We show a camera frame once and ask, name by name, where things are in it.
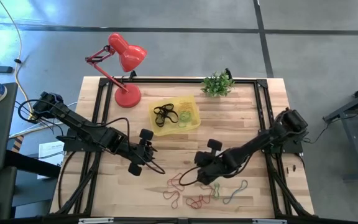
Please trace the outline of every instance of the lamp shade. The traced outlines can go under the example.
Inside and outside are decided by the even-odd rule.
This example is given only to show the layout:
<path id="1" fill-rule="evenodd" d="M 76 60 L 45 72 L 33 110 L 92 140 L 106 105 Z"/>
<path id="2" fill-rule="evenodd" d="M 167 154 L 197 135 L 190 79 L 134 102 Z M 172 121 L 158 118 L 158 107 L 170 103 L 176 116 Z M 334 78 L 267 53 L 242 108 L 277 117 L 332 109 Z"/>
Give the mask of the lamp shade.
<path id="1" fill-rule="evenodd" d="M 109 45 L 119 54 L 119 62 L 124 72 L 135 69 L 146 57 L 147 51 L 136 45 L 129 45 L 119 34 L 109 36 Z"/>

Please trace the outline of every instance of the green rubber band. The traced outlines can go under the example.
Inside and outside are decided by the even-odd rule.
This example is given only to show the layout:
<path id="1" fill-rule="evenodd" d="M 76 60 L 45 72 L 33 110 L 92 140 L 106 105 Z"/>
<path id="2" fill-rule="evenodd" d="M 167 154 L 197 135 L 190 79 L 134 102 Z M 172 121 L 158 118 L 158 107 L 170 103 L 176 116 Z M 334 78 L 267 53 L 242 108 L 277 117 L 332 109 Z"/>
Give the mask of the green rubber band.
<path id="1" fill-rule="evenodd" d="M 178 122 L 178 126 L 179 126 L 179 128 L 184 128 L 184 127 L 187 126 L 187 124 L 186 124 L 186 123 L 182 123 L 181 121 L 179 121 L 179 122 Z"/>
<path id="2" fill-rule="evenodd" d="M 182 122 L 189 122 L 191 121 L 191 113 L 189 111 L 183 111 L 179 114 L 179 120 Z"/>
<path id="3" fill-rule="evenodd" d="M 214 195 L 212 197 L 216 200 L 219 199 L 219 188 L 220 188 L 219 183 L 215 182 L 214 183 Z"/>

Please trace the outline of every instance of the gray floor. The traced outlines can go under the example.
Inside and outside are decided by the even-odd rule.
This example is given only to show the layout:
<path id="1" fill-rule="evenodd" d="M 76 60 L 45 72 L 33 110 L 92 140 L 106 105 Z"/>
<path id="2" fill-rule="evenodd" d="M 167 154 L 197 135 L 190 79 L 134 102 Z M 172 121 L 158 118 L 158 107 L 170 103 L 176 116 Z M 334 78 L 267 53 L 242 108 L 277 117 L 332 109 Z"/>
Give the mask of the gray floor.
<path id="1" fill-rule="evenodd" d="M 97 27 L 176 27 L 256 29 L 252 0 L 194 1 L 4 1 L 21 24 Z M 260 0 L 266 29 L 358 30 L 358 1 Z M 0 22 L 10 23 L 0 7 Z M 99 75 L 84 62 L 107 42 L 108 32 L 22 31 L 25 64 L 20 80 L 29 95 L 41 91 L 76 101 L 82 77 Z M 230 68 L 235 77 L 266 77 L 259 34 L 124 32 L 129 43 L 148 56 L 139 75 L 207 76 Z M 358 35 L 267 35 L 274 77 L 284 78 L 290 105 L 309 122 L 310 138 L 324 128 L 322 117 L 351 100 L 358 90 Z M 14 65 L 18 39 L 14 30 L 0 30 L 0 65 Z M 104 62 L 121 76 L 117 60 Z M 0 74 L 0 82 L 13 82 Z M 18 101 L 23 96 L 18 93 Z M 11 133 L 29 124 L 15 115 Z M 25 137 L 23 154 L 54 141 L 43 131 Z M 358 182 L 345 184 L 356 169 L 340 122 L 314 145 L 305 145 L 306 174 L 317 215 L 358 221 Z M 21 209 L 19 216 L 37 215 Z"/>

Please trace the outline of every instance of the white paper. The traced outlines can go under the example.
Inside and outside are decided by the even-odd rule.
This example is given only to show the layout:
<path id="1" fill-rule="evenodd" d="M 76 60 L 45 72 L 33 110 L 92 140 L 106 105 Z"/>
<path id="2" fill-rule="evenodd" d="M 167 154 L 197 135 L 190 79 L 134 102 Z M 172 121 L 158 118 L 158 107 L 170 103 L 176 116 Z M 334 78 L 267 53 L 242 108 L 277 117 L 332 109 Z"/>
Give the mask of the white paper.
<path id="1" fill-rule="evenodd" d="M 40 144 L 39 150 L 38 150 L 38 157 L 45 157 L 52 155 L 54 153 L 63 152 L 64 142 L 57 141 L 57 142 L 50 142 L 50 143 L 44 143 Z M 55 156 L 51 156 L 45 159 L 39 159 L 40 161 L 48 162 L 50 164 L 56 165 L 56 166 L 62 166 L 63 162 L 63 153 L 57 154 Z M 48 178 L 46 176 L 37 175 L 37 179 L 45 179 Z"/>

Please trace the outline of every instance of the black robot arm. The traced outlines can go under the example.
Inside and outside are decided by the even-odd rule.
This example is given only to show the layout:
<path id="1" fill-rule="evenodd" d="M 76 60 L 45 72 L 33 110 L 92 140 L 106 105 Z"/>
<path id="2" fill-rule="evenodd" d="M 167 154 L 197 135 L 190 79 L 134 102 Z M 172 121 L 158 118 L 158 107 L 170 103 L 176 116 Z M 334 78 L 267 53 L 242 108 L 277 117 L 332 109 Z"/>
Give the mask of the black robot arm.
<path id="1" fill-rule="evenodd" d="M 196 153 L 195 164 L 199 167 L 196 180 L 208 185 L 218 177 L 234 177 L 245 168 L 254 152 L 281 146 L 289 139 L 301 139 L 307 134 L 307 126 L 296 110 L 286 109 L 276 117 L 270 129 L 261 131 L 256 138 L 241 147 L 226 149 L 216 156 L 215 153 L 221 150 L 222 143 L 210 139 L 208 147 L 212 148 L 212 152 Z"/>
<path id="2" fill-rule="evenodd" d="M 94 124 L 70 110 L 60 95 L 43 92 L 41 98 L 34 101 L 33 116 L 36 119 L 57 118 L 69 127 L 66 136 L 57 136 L 57 139 L 65 143 L 65 151 L 107 151 L 118 154 L 131 161 L 128 171 L 134 175 L 140 175 L 142 168 L 139 165 L 145 165 L 154 159 L 153 153 L 156 150 L 150 142 L 153 138 L 152 131 L 143 129 L 140 132 L 142 139 L 135 144 L 129 142 L 128 137 L 119 130 L 107 127 L 107 124 Z"/>

